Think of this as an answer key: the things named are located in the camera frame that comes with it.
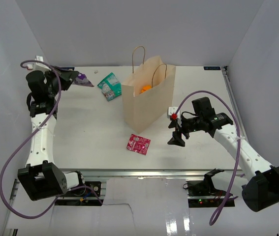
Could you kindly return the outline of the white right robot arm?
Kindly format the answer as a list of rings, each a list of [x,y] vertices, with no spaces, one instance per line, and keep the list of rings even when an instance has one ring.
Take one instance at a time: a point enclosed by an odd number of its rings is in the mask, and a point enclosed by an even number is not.
[[[244,177],[235,177],[230,187],[232,176],[225,170],[213,169],[204,175],[204,191],[210,196],[229,191],[254,212],[279,203],[279,166],[265,160],[244,137],[238,137],[231,118],[225,113],[217,114],[208,97],[193,100],[192,105],[196,112],[192,118],[185,118],[178,107],[168,108],[169,128],[174,129],[168,144],[184,147],[190,133],[204,131],[238,161],[244,172]]]

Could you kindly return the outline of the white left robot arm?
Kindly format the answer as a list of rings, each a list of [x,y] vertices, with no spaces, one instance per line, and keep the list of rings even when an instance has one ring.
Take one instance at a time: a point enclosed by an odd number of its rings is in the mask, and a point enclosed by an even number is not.
[[[31,126],[31,148],[18,180],[33,201],[59,196],[70,191],[74,196],[85,193],[86,184],[79,171],[64,173],[54,163],[53,138],[61,92],[78,76],[74,70],[59,70],[39,61],[27,63],[26,81],[31,90],[27,97]]]

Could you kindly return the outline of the red snack packet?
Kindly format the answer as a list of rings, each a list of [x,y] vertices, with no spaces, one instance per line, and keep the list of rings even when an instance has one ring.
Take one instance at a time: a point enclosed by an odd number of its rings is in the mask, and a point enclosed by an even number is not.
[[[129,151],[136,152],[136,153],[139,153],[142,155],[146,155],[148,152],[150,143],[151,143],[150,139],[147,139],[147,138],[135,135],[135,134],[131,134],[126,148]]]

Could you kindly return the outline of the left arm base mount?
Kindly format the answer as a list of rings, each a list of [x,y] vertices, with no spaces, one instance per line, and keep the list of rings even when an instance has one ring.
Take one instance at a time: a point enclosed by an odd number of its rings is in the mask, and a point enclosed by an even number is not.
[[[79,180],[79,184],[69,189],[64,195],[60,196],[56,206],[73,206],[73,207],[100,207],[103,203],[101,196],[101,181]]]

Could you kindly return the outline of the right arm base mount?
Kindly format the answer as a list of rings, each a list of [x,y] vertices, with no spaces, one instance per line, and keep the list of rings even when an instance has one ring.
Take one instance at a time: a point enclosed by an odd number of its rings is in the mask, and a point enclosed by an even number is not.
[[[183,184],[189,208],[217,208],[224,200],[225,191],[210,193],[203,180],[189,180]]]

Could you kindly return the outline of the purple Fox's candy bag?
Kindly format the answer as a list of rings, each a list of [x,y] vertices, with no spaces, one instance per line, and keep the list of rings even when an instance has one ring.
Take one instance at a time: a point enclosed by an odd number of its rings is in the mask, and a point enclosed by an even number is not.
[[[83,73],[78,73],[76,79],[73,81],[73,84],[84,87],[94,87],[92,82]]]

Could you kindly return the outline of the orange gummy snack bag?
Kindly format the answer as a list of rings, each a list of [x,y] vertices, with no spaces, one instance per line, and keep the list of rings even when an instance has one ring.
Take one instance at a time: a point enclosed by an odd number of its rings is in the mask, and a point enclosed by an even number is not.
[[[150,90],[151,88],[152,88],[151,85],[143,86],[140,93],[144,93],[144,92]]]

